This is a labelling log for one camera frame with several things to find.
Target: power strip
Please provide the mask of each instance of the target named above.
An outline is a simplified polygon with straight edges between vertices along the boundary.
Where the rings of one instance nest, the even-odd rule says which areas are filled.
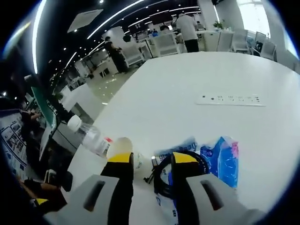
[[[201,94],[195,101],[197,105],[245,105],[266,106],[258,95]]]

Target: potted plant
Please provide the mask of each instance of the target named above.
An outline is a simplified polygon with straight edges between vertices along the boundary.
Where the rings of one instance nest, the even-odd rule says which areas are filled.
[[[221,22],[218,22],[216,21],[213,26],[216,28],[216,30],[222,30],[224,27],[223,27],[223,24]]]

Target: ceiling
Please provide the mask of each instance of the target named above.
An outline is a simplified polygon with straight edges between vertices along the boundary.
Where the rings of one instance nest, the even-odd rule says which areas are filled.
[[[197,6],[197,0],[144,0],[110,20],[90,39],[87,39],[105,20],[137,0],[104,0],[102,4],[100,4],[99,1],[100,0],[46,1],[37,33],[37,67],[38,75],[42,80],[49,82],[49,79],[54,74],[61,72],[75,52],[77,52],[77,54],[72,59],[70,65],[72,65],[74,60],[83,58],[102,42],[101,36],[105,30],[109,30],[111,27],[122,26],[123,30],[127,31],[129,25],[151,14],[157,13],[158,10],[164,11]],[[77,32],[67,33],[77,14],[95,9],[103,9],[103,12],[100,13],[92,23],[78,29]],[[185,12],[191,11],[195,11],[195,9],[191,8],[185,10]],[[34,73],[32,32],[36,12],[37,7],[33,9],[29,15],[32,23],[18,43],[22,55],[25,56],[24,76]]]

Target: white bottle cap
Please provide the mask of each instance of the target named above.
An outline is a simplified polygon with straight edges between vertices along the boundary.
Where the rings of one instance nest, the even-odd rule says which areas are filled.
[[[79,118],[79,116],[74,115],[67,123],[67,127],[70,128],[75,133],[78,131],[82,123],[83,121]]]

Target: tiled floor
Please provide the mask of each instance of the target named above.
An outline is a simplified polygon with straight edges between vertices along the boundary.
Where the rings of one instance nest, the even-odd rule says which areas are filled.
[[[95,76],[87,84],[102,104],[106,105],[137,69],[130,68],[128,73],[106,75],[104,78]]]

